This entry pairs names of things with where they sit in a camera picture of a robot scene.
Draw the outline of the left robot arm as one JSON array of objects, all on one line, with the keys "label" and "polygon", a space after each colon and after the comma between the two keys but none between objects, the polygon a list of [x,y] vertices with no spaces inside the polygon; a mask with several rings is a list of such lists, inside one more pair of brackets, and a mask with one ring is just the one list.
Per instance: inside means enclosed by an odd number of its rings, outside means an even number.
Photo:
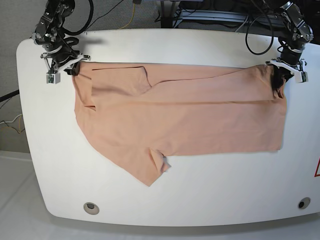
[{"label": "left robot arm", "polygon": [[294,77],[299,83],[308,80],[305,66],[301,59],[306,44],[320,40],[320,2],[318,0],[251,0],[250,3],[267,20],[271,33],[271,41],[266,50],[255,52],[248,44],[250,27],[245,33],[245,45],[253,55],[266,54],[272,47],[275,37],[270,14],[279,17],[284,27],[278,37],[280,57],[268,61],[266,64],[273,67],[271,77],[272,89],[279,90],[289,79]]}]

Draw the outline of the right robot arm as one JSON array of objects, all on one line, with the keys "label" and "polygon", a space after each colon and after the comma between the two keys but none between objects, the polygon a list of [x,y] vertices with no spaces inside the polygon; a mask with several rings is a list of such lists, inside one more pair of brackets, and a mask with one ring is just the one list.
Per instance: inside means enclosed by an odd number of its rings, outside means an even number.
[{"label": "right robot arm", "polygon": [[89,15],[84,26],[78,31],[70,31],[63,27],[65,20],[70,16],[76,3],[74,0],[49,0],[31,38],[33,42],[42,46],[44,53],[40,58],[44,60],[47,73],[46,81],[49,84],[60,82],[61,72],[77,76],[80,61],[90,60],[89,55],[73,49],[79,44],[78,35],[82,34],[90,25],[94,14],[94,3],[89,1]]}]

